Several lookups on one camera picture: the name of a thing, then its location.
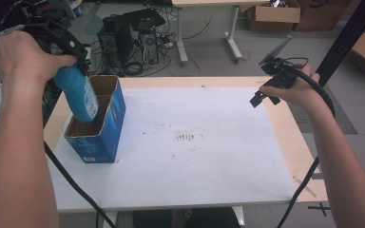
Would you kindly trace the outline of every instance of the black post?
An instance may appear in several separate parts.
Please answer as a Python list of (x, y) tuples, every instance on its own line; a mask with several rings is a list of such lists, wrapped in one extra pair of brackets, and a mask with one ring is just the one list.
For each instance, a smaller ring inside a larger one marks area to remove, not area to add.
[(365, 0), (362, 0), (316, 70), (316, 73), (320, 75), (319, 84), (321, 86), (327, 84), (364, 31)]

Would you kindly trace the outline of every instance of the blue bottle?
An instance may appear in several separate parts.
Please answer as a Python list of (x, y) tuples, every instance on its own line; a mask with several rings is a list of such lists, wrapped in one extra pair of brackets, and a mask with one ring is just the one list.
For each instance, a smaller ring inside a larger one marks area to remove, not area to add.
[(99, 103), (90, 80), (76, 65), (58, 69), (54, 82), (64, 91), (76, 120), (84, 123), (94, 120)]

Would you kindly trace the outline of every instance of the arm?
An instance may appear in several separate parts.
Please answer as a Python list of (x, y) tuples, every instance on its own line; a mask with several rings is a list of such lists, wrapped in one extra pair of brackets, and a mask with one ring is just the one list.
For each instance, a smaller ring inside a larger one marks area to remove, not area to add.
[(58, 227), (44, 153), (42, 96), (71, 56), (43, 52), (27, 33), (0, 37), (0, 227)]
[[(304, 73), (310, 75), (310, 67)], [(311, 74), (316, 82), (318, 74)], [(365, 169), (321, 97), (300, 78), (290, 89), (263, 86), (261, 92), (302, 109), (313, 128), (328, 200), (337, 227), (365, 227)]]

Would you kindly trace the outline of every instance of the blue cardboard box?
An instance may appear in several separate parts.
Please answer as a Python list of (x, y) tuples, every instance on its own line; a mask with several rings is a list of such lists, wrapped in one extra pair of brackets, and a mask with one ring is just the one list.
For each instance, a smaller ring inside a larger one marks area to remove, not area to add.
[(65, 139), (85, 163), (112, 163), (125, 116), (123, 92), (116, 76), (91, 76), (90, 82), (99, 101), (99, 112), (91, 123), (72, 117)]

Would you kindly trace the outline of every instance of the hand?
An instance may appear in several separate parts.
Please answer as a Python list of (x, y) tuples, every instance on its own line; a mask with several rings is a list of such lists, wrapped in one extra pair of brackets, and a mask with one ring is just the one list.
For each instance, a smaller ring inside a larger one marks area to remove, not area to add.
[(70, 55), (54, 56), (40, 49), (26, 32), (14, 31), (0, 36), (0, 78), (2, 85), (32, 85), (44, 88), (58, 68), (76, 62)]
[[(319, 74), (311, 73), (310, 65), (304, 66), (301, 71), (309, 75), (315, 82), (319, 81)], [(300, 108), (305, 112), (310, 111), (313, 107), (325, 105), (319, 94), (299, 77), (296, 78), (294, 85), (289, 89), (264, 85), (259, 91), (269, 96), (279, 97), (288, 104)]]

